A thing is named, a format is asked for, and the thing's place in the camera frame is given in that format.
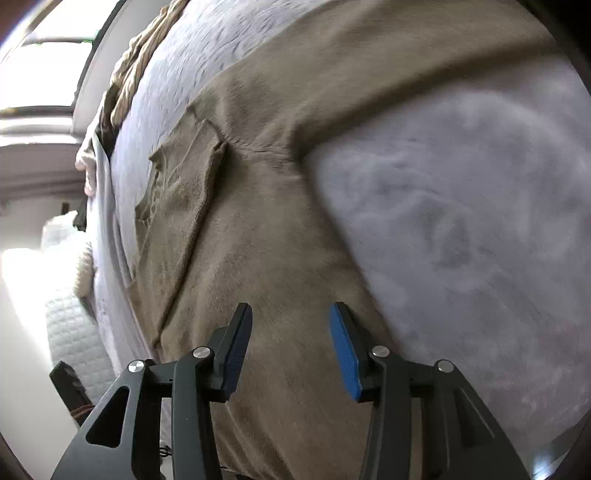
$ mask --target white bed sheet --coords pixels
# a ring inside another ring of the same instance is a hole
[[[208,80],[320,3],[193,1],[157,48],[99,179],[111,271],[95,287],[121,365],[150,354],[124,294],[149,155]],[[306,159],[402,353],[455,361],[521,454],[590,406],[590,113],[570,63],[544,57],[416,96]]]

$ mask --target window frame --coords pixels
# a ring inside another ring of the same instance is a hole
[[[0,109],[0,119],[11,119],[11,118],[22,118],[22,117],[35,117],[35,116],[73,116],[74,109],[76,107],[76,102],[78,101],[78,97],[80,95],[80,89],[82,88],[82,83],[88,73],[90,68],[90,64],[96,54],[96,51],[99,48],[99,45],[105,34],[107,33],[109,27],[113,23],[113,20],[119,14],[121,8],[125,5],[127,0],[119,0],[111,13],[107,17],[106,21],[103,23],[101,28],[99,29],[98,33],[96,34],[95,38],[84,38],[84,37],[37,37],[34,35],[34,30],[37,26],[41,23],[41,21],[51,13],[51,11],[61,3],[61,0],[54,0],[51,1],[38,15],[35,15],[31,18],[29,25],[26,29],[26,34],[24,38],[20,41],[20,43],[15,46],[16,48],[20,48],[27,45],[33,44],[43,44],[43,43],[91,43],[92,47],[90,49],[90,53],[88,58],[86,59],[85,65],[80,72],[80,76],[78,78],[78,83],[76,85],[76,91],[74,92],[74,100],[71,105],[28,105],[28,106],[18,106],[18,107],[11,107]]]

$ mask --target beige fabric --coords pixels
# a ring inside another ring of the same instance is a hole
[[[333,0],[222,72],[151,158],[129,289],[164,361],[240,301],[254,328],[238,390],[212,405],[220,461],[252,478],[354,479],[370,406],[346,395],[328,328],[344,301],[395,349],[299,159],[386,105],[552,50],[501,0]]]
[[[129,48],[115,64],[109,88],[103,95],[99,109],[86,130],[82,145],[76,154],[74,166],[86,170],[84,191],[88,196],[96,194],[96,154],[92,146],[95,131],[105,151],[110,155],[119,127],[123,124],[139,81],[144,75],[148,62],[156,48],[176,23],[189,0],[173,0],[162,7],[160,13],[148,27],[129,41]]]
[[[152,20],[148,28],[129,42],[129,49],[123,54],[111,76],[111,85],[120,87],[117,102],[111,112],[113,126],[120,127],[125,120],[139,81],[156,47],[180,18],[188,2],[189,0],[173,0],[170,5],[162,7],[160,14]]]

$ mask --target window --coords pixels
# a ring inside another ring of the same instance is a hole
[[[0,63],[0,115],[72,112],[93,43],[123,0],[61,0]]]

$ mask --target metal screw head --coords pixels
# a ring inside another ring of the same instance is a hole
[[[437,369],[440,372],[443,372],[445,374],[450,374],[453,372],[453,363],[451,363],[449,360],[439,360],[437,362]]]
[[[386,358],[390,354],[390,350],[384,345],[376,345],[371,349],[371,353],[378,358]]]
[[[200,346],[193,350],[193,356],[195,358],[207,358],[211,353],[212,351],[206,346]]]
[[[136,372],[141,372],[144,369],[144,366],[145,364],[141,360],[134,360],[129,364],[127,370],[134,374]]]

